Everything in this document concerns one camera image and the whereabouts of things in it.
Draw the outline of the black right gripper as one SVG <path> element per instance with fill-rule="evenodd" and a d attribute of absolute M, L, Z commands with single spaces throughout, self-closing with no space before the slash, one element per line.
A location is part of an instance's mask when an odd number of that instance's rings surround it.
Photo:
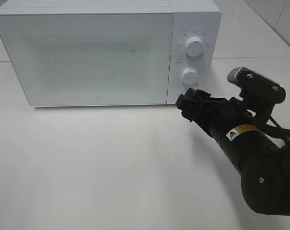
<path fill-rule="evenodd" d="M 195 111 L 189 100 L 195 101 Z M 185 95 L 178 97 L 175 105 L 183 118 L 194 121 L 210 137 L 234 139 L 242 133 L 255 131 L 251 114 L 241 108 L 241 103 L 234 97 L 229 100 L 214 98 L 203 90 L 189 88 Z"/>

